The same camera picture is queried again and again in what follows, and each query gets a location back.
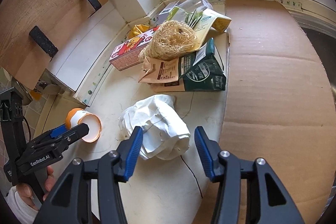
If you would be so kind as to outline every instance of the loofah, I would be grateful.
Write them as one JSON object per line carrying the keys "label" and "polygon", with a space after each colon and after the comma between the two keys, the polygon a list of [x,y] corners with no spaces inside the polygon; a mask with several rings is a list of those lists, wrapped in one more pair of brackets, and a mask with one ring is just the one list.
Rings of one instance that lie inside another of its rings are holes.
{"label": "loofah", "polygon": [[197,37],[186,23],[169,20],[162,23],[154,33],[152,40],[142,49],[139,61],[147,57],[160,60],[173,60],[192,51]]}

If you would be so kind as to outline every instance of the ribbed cuff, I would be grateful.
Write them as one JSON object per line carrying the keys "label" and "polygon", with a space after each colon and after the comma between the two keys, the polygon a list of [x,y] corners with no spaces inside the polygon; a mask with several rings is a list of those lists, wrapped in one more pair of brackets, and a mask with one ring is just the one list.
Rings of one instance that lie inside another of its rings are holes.
{"label": "ribbed cuff", "polygon": [[27,217],[31,218],[32,220],[35,219],[38,211],[36,211],[35,209],[33,209],[32,207],[30,207],[29,205],[27,205],[19,196],[18,192],[15,192],[15,202],[19,208],[19,210],[26,215]]}

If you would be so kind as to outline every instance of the orange and white container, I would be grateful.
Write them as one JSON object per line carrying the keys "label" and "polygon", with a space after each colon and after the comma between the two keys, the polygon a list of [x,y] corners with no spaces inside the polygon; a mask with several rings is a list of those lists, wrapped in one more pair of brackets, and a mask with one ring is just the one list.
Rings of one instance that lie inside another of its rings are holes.
{"label": "orange and white container", "polygon": [[83,110],[82,108],[74,108],[70,110],[65,119],[65,126],[67,130],[79,125],[80,123],[86,123],[89,127],[89,133],[82,138],[83,141],[92,143],[99,138],[101,132],[101,122],[97,115]]}

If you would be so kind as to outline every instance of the metal screw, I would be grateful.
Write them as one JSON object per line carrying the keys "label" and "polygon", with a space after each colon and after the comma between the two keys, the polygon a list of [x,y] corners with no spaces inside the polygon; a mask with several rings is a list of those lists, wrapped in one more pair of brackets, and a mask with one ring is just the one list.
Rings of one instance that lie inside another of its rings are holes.
{"label": "metal screw", "polygon": [[220,152],[220,155],[224,158],[228,158],[230,156],[230,152],[226,151],[226,150],[223,150],[223,151]]}
{"label": "metal screw", "polygon": [[263,158],[258,158],[258,159],[257,159],[257,163],[258,163],[259,165],[264,165],[264,164],[266,163],[266,160],[264,160]]}
{"label": "metal screw", "polygon": [[80,165],[82,162],[82,160],[80,158],[75,158],[72,160],[72,164],[73,165]]}
{"label": "metal screw", "polygon": [[116,151],[116,150],[112,150],[112,151],[110,151],[109,152],[109,156],[111,157],[111,158],[115,158],[115,157],[117,157],[118,156],[118,151]]}

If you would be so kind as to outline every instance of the crumpled packaging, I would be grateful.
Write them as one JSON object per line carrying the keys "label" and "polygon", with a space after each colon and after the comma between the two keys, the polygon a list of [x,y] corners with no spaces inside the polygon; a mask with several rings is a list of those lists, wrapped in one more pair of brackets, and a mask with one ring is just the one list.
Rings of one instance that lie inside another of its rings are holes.
{"label": "crumpled packaging", "polygon": [[144,32],[147,32],[149,29],[150,28],[147,25],[143,25],[143,24],[134,25],[134,27],[131,29],[131,31],[128,34],[128,39],[136,37],[139,34],[142,34]]}
{"label": "crumpled packaging", "polygon": [[156,94],[136,102],[119,117],[120,130],[128,136],[136,126],[143,129],[140,157],[144,160],[157,156],[171,160],[189,149],[190,132],[174,110],[175,97]]}

